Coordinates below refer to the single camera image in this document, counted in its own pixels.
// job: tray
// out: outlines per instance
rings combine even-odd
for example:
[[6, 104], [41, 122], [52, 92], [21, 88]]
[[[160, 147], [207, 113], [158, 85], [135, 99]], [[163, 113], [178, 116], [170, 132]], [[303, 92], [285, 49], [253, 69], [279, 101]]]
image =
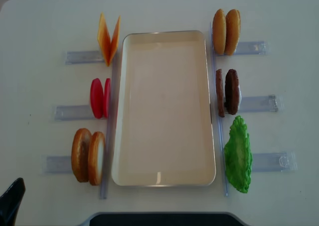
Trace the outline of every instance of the tray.
[[203, 34], [128, 35], [123, 42], [114, 182], [200, 186], [212, 183], [215, 174]]

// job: white table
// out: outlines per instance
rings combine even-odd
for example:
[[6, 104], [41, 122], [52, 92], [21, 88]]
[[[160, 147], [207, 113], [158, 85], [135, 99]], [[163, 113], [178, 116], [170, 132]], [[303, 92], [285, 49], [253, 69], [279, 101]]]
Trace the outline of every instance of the white table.
[[[241, 41], [271, 44], [269, 56], [234, 56], [219, 66], [238, 70], [245, 96], [284, 97], [282, 113], [242, 115], [252, 151], [293, 150], [297, 172], [254, 173], [248, 194], [230, 187], [226, 198], [216, 140], [217, 174], [208, 187], [120, 188], [110, 180], [108, 199], [99, 200], [99, 187], [79, 184], [73, 175], [41, 174], [43, 155], [70, 155], [78, 128], [106, 131], [103, 120], [51, 119], [54, 104], [87, 104], [92, 79], [111, 75], [103, 64], [66, 66], [61, 54], [98, 49], [101, 11], [111, 32], [122, 16], [120, 43], [130, 33], [200, 30], [211, 66], [209, 23], [219, 8], [241, 11]], [[77, 225], [102, 212], [228, 212], [249, 225], [317, 225], [318, 10], [318, 0], [7, 2], [0, 12], [0, 193], [17, 177], [24, 178], [26, 193], [16, 224]], [[224, 120], [226, 140], [232, 120]]]

